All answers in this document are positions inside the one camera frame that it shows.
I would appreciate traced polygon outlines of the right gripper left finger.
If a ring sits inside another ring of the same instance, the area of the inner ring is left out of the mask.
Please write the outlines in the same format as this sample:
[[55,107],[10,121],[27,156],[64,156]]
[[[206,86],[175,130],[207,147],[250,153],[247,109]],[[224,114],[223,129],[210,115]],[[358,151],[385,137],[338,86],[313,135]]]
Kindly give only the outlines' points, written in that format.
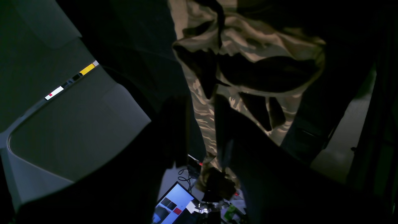
[[157,169],[184,167],[194,141],[192,101],[188,95],[171,96],[156,117],[131,143],[135,164]]

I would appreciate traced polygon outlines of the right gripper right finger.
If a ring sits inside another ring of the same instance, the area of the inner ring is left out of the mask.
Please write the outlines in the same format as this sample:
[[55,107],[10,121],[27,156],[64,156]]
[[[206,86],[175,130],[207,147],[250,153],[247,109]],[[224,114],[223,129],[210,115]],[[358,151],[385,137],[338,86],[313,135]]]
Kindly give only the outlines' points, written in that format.
[[239,179],[252,224],[337,224],[337,184],[280,149],[246,116],[215,96],[220,164]]

